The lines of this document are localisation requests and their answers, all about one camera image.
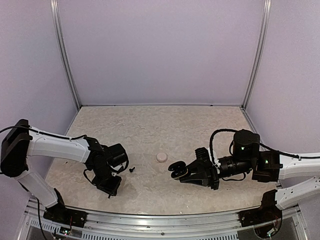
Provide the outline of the black earbud charging case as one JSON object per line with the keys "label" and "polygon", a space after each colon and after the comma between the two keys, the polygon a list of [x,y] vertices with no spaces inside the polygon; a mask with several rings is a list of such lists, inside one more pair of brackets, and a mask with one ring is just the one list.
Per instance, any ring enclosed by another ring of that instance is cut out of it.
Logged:
{"label": "black earbud charging case", "polygon": [[177,161],[172,163],[168,167],[168,171],[171,172],[171,178],[179,180],[181,177],[184,177],[188,174],[188,168],[184,161]]}

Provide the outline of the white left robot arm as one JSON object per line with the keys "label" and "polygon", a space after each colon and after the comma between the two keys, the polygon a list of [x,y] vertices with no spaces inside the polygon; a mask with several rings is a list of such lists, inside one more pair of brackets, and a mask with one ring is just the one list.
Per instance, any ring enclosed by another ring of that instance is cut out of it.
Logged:
{"label": "white left robot arm", "polygon": [[87,135],[70,137],[40,130],[20,119],[15,125],[1,130],[8,131],[1,143],[0,172],[16,179],[26,190],[63,223],[70,218],[61,194],[27,164],[28,157],[43,156],[71,160],[85,165],[94,177],[90,183],[98,190],[115,196],[122,181],[119,174],[129,166],[124,147],[100,144]]}

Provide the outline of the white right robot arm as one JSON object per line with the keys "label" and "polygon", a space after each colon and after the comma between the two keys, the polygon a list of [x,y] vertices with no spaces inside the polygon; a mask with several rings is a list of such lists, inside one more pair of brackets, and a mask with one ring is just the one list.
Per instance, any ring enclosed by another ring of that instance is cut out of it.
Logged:
{"label": "white right robot arm", "polygon": [[[229,146],[229,156],[217,158],[214,151],[214,137],[218,133],[233,133]],[[320,192],[320,155],[309,153],[299,155],[282,152],[264,145],[260,135],[250,130],[222,128],[210,136],[209,147],[195,150],[196,159],[190,164],[178,161],[168,170],[171,178],[181,183],[219,188],[220,181],[232,181],[233,176],[251,175],[252,180],[260,183],[277,182],[294,177],[311,179],[280,190],[271,190],[263,194],[261,205],[256,210],[256,218],[266,222],[277,210],[296,205],[302,198],[311,197]]]}

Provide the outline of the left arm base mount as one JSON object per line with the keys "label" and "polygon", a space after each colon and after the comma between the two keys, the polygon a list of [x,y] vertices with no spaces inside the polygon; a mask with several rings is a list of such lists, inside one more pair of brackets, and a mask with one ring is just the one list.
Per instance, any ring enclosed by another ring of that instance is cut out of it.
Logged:
{"label": "left arm base mount", "polygon": [[79,228],[85,226],[87,216],[88,213],[85,211],[57,206],[47,208],[43,214],[47,220]]}

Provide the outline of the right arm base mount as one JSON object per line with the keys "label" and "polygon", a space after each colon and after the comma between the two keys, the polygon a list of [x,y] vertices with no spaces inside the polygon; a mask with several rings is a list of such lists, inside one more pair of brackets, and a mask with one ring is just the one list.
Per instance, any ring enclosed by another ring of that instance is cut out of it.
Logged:
{"label": "right arm base mount", "polygon": [[249,210],[242,210],[238,213],[239,221],[242,227],[249,227],[275,221],[282,218],[282,216],[282,211],[279,210],[275,205],[260,206]]}

